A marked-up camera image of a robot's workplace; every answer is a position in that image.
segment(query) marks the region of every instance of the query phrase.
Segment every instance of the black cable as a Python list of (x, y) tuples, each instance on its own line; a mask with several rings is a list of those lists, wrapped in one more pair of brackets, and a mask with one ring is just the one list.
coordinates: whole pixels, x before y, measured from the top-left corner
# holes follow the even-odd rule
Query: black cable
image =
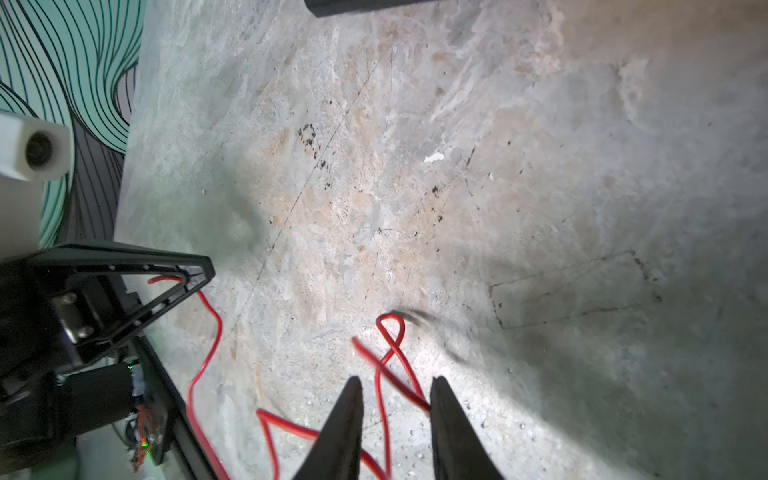
[(114, 423), (110, 423), (112, 430), (114, 431), (114, 434), (118, 436), (121, 442), (123, 442), (123, 445), (125, 445), (126, 449), (132, 449), (131, 444), (128, 443), (128, 440), (124, 439), (122, 435), (120, 435), (120, 431), (116, 426), (114, 426)]

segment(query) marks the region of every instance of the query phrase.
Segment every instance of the stone floor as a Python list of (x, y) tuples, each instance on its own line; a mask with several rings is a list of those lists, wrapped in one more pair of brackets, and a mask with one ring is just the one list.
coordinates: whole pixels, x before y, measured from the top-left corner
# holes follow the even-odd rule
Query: stone floor
[[(150, 5), (116, 240), (214, 260), (196, 405), (231, 477), (270, 478), (256, 408), (319, 428), (351, 374), (382, 458), (349, 338), (383, 353), (399, 310), (507, 479), (765, 478), (766, 28), (759, 0)], [(151, 329), (180, 387), (213, 334), (194, 299)], [(395, 477), (433, 478), (385, 396)], [(290, 478), (308, 445), (276, 443)]]

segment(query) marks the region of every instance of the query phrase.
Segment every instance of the red wire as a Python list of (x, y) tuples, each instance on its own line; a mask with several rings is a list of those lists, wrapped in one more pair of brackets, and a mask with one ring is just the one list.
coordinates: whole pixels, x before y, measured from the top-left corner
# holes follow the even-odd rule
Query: red wire
[[(151, 285), (162, 280), (173, 280), (176, 282), (183, 281), (177, 276), (156, 276), (155, 278), (149, 279), (147, 283)], [(223, 330), (221, 317), (210, 305), (210, 303), (208, 303), (208, 299), (205, 297), (205, 294), (198, 290), (197, 295), (203, 302), (203, 306), (205, 306), (206, 310), (208, 310), (208, 313), (210, 313), (216, 319), (217, 331), (214, 344), (211, 346), (208, 355), (203, 361), (203, 365), (197, 372), (197, 375), (195, 375), (195, 377), (190, 382), (189, 389), (187, 389), (187, 417), (189, 419), (190, 425), (192, 426), (194, 434), (197, 437), (197, 441), (200, 442), (200, 445), (203, 447), (206, 456), (214, 467), (216, 476), (220, 480), (230, 480), (229, 475), (227, 475), (227, 471), (224, 470), (224, 466), (221, 465), (221, 462), (219, 461), (214, 448), (208, 442), (208, 439), (206, 438), (205, 433), (203, 433), (203, 429), (200, 427), (199, 423), (197, 422), (197, 417), (194, 414), (194, 387), (197, 384), (197, 381), (200, 380), (200, 377), (203, 376), (203, 373), (205, 373), (205, 369), (208, 368), (208, 364), (213, 358), (214, 353), (219, 346), (219, 342), (221, 341), (221, 332)], [(399, 325), (397, 339), (394, 340), (383, 325), (384, 320), (390, 319), (397, 321)], [(356, 337), (352, 338), (352, 345), (357, 353), (359, 353), (365, 361), (376, 368), (376, 377), (374, 378), (374, 383), (376, 387), (376, 401), (379, 404), (379, 413), (381, 415), (382, 429), (384, 431), (384, 457), (386, 461), (386, 471), (382, 470), (381, 466), (379, 466), (376, 460), (365, 450), (361, 452), (360, 459), (362, 460), (362, 463), (371, 470), (375, 477), (377, 477), (379, 480), (387, 480), (388, 478), (392, 477), (392, 456), (389, 448), (389, 423), (386, 419), (386, 410), (384, 408), (384, 401), (382, 399), (381, 375), (383, 374), (392, 383), (392, 386), (394, 386), (408, 400), (413, 402), (416, 406), (425, 412), (429, 412), (429, 404), (425, 400), (422, 387), (419, 385), (419, 380), (416, 378), (416, 375), (411, 368), (411, 364), (408, 362), (405, 354), (403, 354), (402, 350), (400, 349), (400, 343), (402, 343), (402, 339), (406, 335), (405, 321), (403, 321), (402, 317), (396, 313), (385, 313), (376, 319), (376, 326), (379, 328), (379, 331), (384, 337), (384, 340), (389, 345), (389, 351), (384, 355), (384, 357), (382, 357), (381, 360), (378, 360)], [(408, 378), (413, 385), (413, 390), (411, 390), (405, 383), (401, 382), (388, 368), (386, 368), (387, 362), (395, 355), (397, 355), (398, 359), (402, 363), (403, 368), (406, 369), (406, 374), (408, 375)], [(261, 423), (261, 428), (264, 431), (266, 445), (270, 450), (270, 461), (272, 462), (272, 469), (274, 472), (273, 479), (278, 480), (280, 478), (280, 464), (277, 460), (277, 454), (275, 453), (275, 445), (272, 440), (269, 424), (271, 423), (272, 425), (275, 425), (277, 428), (282, 429), (285, 432), (312, 441), (317, 439), (319, 432), (316, 430), (308, 429), (307, 427), (302, 427), (301, 425), (297, 425), (293, 422), (289, 422), (288, 420), (274, 415), (273, 413), (270, 413), (264, 409), (258, 409), (256, 411), (256, 415)]]
[[(152, 283), (157, 283), (162, 280), (174, 280), (177, 282), (183, 281), (181, 278), (177, 276), (156, 276), (155, 278), (149, 279), (147, 283), (151, 285)], [(210, 351), (208, 352), (208, 355), (205, 357), (205, 361), (203, 361), (203, 365), (200, 366), (200, 371), (197, 372), (197, 375), (195, 375), (195, 377), (192, 379), (192, 381), (190, 382), (190, 386), (187, 389), (187, 418), (189, 419), (192, 430), (194, 431), (194, 434), (197, 437), (197, 441), (203, 447), (203, 450), (205, 451), (205, 455), (208, 457), (208, 460), (210, 460), (211, 465), (214, 467), (214, 472), (216, 473), (216, 476), (219, 478), (219, 480), (230, 480), (230, 476), (227, 475), (227, 471), (224, 470), (224, 466), (221, 465), (221, 462), (219, 461), (219, 457), (216, 456), (216, 452), (214, 451), (214, 448), (208, 442), (208, 438), (206, 438), (205, 433), (203, 433), (203, 429), (200, 427), (200, 424), (197, 423), (197, 417), (195, 416), (194, 408), (192, 407), (192, 400), (194, 397), (193, 396), (194, 386), (197, 384), (197, 381), (200, 380), (200, 377), (203, 376), (205, 369), (208, 368), (210, 359), (213, 358), (214, 353), (216, 352), (216, 348), (218, 348), (219, 342), (221, 341), (221, 331), (223, 329), (221, 317), (219, 316), (218, 313), (216, 313), (216, 310), (214, 310), (214, 308), (210, 305), (210, 303), (208, 303), (208, 299), (205, 297), (203, 292), (198, 290), (197, 296), (200, 297), (200, 300), (203, 302), (203, 306), (205, 306), (206, 310), (208, 310), (208, 313), (213, 315), (214, 318), (216, 319), (217, 331), (216, 331), (216, 339), (214, 340), (213, 346), (211, 346)]]
[(147, 453), (152, 450), (153, 446), (153, 444), (149, 444), (148, 447), (144, 447), (144, 444), (147, 443), (147, 438), (144, 436), (146, 433), (144, 431), (145, 419), (150, 424), (150, 432), (154, 434), (157, 431), (157, 423), (154, 421), (154, 415), (152, 415), (152, 411), (144, 405), (139, 405), (137, 410), (139, 441), (138, 445), (136, 446), (137, 458), (136, 462), (134, 463), (134, 470), (138, 470), (141, 467), (141, 465), (144, 463), (144, 457), (146, 457)]
[[(393, 340), (389, 335), (389, 332), (387, 332), (386, 328), (384, 328), (384, 320), (397, 321), (399, 324), (397, 339)], [(392, 456), (389, 448), (389, 423), (386, 419), (386, 410), (384, 409), (384, 401), (382, 400), (381, 375), (384, 374), (384, 376), (392, 383), (396, 389), (398, 389), (408, 400), (416, 404), (416, 406), (425, 412), (429, 412), (429, 404), (424, 398), (422, 387), (419, 385), (419, 381), (417, 380), (416, 375), (411, 368), (411, 364), (408, 362), (408, 359), (400, 349), (400, 343), (402, 343), (402, 339), (406, 334), (405, 321), (400, 315), (397, 315), (396, 313), (385, 313), (376, 319), (376, 326), (379, 328), (379, 331), (384, 337), (384, 340), (387, 342), (387, 344), (389, 344), (389, 351), (384, 355), (384, 357), (382, 357), (381, 360), (378, 360), (356, 337), (352, 338), (352, 345), (354, 346), (355, 351), (357, 351), (357, 353), (359, 353), (365, 361), (376, 368), (376, 377), (374, 379), (374, 383), (376, 387), (376, 401), (379, 404), (379, 413), (382, 418), (382, 429), (384, 431), (384, 458), (386, 461), (386, 471), (382, 470), (381, 466), (379, 466), (376, 460), (374, 460), (374, 458), (365, 450), (362, 451), (360, 459), (362, 460), (362, 463), (371, 470), (375, 477), (377, 477), (379, 480), (387, 480), (388, 478), (392, 477)], [(406, 374), (408, 375), (408, 378), (413, 385), (413, 390), (411, 390), (405, 383), (401, 382), (392, 372), (389, 371), (388, 368), (386, 368), (387, 362), (394, 355), (397, 355), (398, 359), (402, 363), (403, 368), (406, 369)], [(307, 427), (302, 427), (301, 425), (289, 422), (288, 420), (274, 415), (273, 413), (270, 413), (264, 409), (258, 409), (256, 411), (256, 415), (259, 418), (259, 421), (261, 422), (261, 428), (264, 431), (266, 446), (270, 450), (270, 461), (272, 462), (273, 470), (272, 478), (273, 480), (278, 480), (280, 478), (280, 464), (277, 460), (275, 445), (272, 440), (272, 434), (270, 433), (270, 423), (279, 429), (307, 440), (316, 439), (319, 433), (316, 430), (308, 429)]]

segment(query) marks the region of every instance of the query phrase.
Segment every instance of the white debris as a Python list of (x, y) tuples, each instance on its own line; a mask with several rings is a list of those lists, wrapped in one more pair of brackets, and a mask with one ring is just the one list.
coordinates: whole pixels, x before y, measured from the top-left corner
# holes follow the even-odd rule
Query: white debris
[(425, 157), (424, 158), (424, 163), (425, 164), (430, 164), (430, 163), (436, 162), (438, 160), (445, 160), (445, 155), (441, 154), (440, 152), (435, 152), (434, 154), (432, 154), (432, 155), (430, 155), (428, 157)]

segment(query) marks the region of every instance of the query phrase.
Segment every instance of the wavy line pattern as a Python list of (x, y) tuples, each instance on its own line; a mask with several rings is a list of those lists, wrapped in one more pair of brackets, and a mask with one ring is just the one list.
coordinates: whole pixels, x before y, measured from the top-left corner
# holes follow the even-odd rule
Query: wavy line pattern
[(136, 74), (138, 65), (134, 66), (120, 77), (118, 86), (114, 89), (114, 106), (125, 123), (130, 124), (133, 111), (133, 92), (136, 90)]
[(141, 0), (0, 0), (0, 110), (74, 128), (74, 174), (43, 189), (40, 247), (62, 236), (68, 197), (68, 217), (91, 221), (70, 223), (82, 227), (64, 237), (111, 238), (128, 134), (115, 91), (138, 60), (144, 8)]

